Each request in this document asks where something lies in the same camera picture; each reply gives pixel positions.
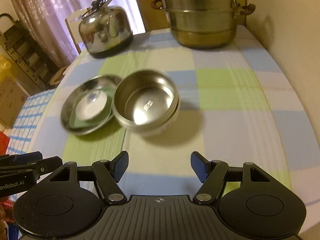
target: ribbed black surface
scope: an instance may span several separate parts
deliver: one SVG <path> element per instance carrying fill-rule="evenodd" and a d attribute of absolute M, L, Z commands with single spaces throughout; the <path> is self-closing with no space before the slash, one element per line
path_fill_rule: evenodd
<path fill-rule="evenodd" d="M 125 205 L 109 207 L 77 240 L 245 239 L 226 228 L 213 209 L 187 196 L 133 196 Z"/>

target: plaid tablecloth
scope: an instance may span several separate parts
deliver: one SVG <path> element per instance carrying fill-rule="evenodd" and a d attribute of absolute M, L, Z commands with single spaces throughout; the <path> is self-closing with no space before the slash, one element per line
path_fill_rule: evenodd
<path fill-rule="evenodd" d="M 116 120 L 82 137 L 62 128 L 62 104 L 82 82 L 146 68 L 166 71 L 179 88 L 181 111 L 163 134 L 142 138 Z M 243 26 L 230 45 L 216 50 L 182 47 L 166 29 L 136 35 L 117 56 L 96 60 L 86 51 L 80 54 L 53 94 L 28 151 L 91 165 L 121 150 L 130 159 L 119 183 L 127 196 L 193 196 L 201 183 L 190 154 L 198 151 L 230 166 L 256 163 L 304 201 L 303 230 L 320 221 L 320 152 L 313 129 L 281 69 Z"/>

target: blue and white checkered cloth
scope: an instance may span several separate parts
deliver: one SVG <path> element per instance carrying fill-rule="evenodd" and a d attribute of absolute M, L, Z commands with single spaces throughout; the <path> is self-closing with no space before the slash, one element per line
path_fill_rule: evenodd
<path fill-rule="evenodd" d="M 55 89 L 28 97 L 9 135 L 7 154 L 27 152 L 33 133 Z"/>

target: yellow plastic bag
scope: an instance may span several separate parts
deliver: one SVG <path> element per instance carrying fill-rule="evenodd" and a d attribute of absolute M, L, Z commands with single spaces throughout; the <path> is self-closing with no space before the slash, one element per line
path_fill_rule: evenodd
<path fill-rule="evenodd" d="M 15 79 L 17 72 L 17 65 L 13 60 L 0 55 L 0 82 L 2 82 L 6 77 Z"/>

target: pot handle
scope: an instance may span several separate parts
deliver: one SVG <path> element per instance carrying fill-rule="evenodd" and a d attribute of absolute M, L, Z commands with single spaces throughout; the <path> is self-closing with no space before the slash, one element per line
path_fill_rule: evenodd
<path fill-rule="evenodd" d="M 162 5 L 162 0 L 153 0 L 151 3 L 150 3 L 151 7 L 155 10 L 161 10 L 163 5 Z"/>
<path fill-rule="evenodd" d="M 256 6 L 254 4 L 249 4 L 247 6 L 242 6 L 243 11 L 240 11 L 241 15 L 250 15 L 256 10 Z"/>

